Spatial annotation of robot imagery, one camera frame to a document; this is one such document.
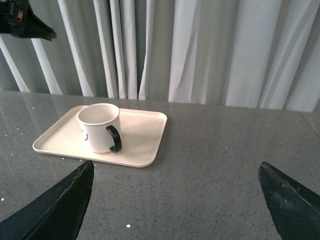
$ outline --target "table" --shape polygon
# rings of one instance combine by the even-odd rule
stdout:
[[[71,108],[94,103],[168,121],[150,166],[94,162],[79,240],[281,239],[258,180],[263,161],[320,194],[320,114],[0,91],[0,221],[83,163],[32,143]]]

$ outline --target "cream tray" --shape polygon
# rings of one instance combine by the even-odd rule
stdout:
[[[77,113],[86,106],[76,106],[34,141],[38,153],[143,168],[152,164],[164,133],[167,116],[161,112],[120,108],[122,150],[94,153],[86,149]]]

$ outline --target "black mug handle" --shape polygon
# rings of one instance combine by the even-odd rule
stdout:
[[[113,138],[114,146],[110,147],[109,149],[117,153],[122,149],[122,143],[121,143],[121,138],[118,130],[113,126],[107,126],[105,129],[111,134],[111,137]]]

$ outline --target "mug rim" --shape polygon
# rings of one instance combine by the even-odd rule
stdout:
[[[87,108],[90,108],[90,107],[95,107],[95,106],[98,106],[98,105],[104,105],[104,106],[111,106],[113,108],[116,108],[117,109],[117,114],[114,118],[108,120],[108,121],[104,121],[104,122],[99,122],[99,123],[88,123],[88,122],[84,122],[82,121],[80,118],[79,118],[79,114],[81,114],[81,112],[83,112],[84,110],[86,110]],[[105,125],[105,124],[108,124],[108,123],[111,123],[112,121],[114,121],[116,118],[118,118],[120,115],[120,108],[117,107],[116,105],[114,104],[111,104],[111,103],[95,103],[95,104],[91,104],[91,105],[88,105],[86,107],[84,107],[83,109],[81,109],[77,114],[76,114],[76,119],[79,121],[79,123],[82,123],[83,125],[85,126],[101,126],[101,125]]]

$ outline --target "red label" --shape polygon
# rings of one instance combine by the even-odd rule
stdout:
[[[23,15],[24,15],[24,11],[22,9],[19,9],[18,16],[15,19],[18,24],[22,24]]]

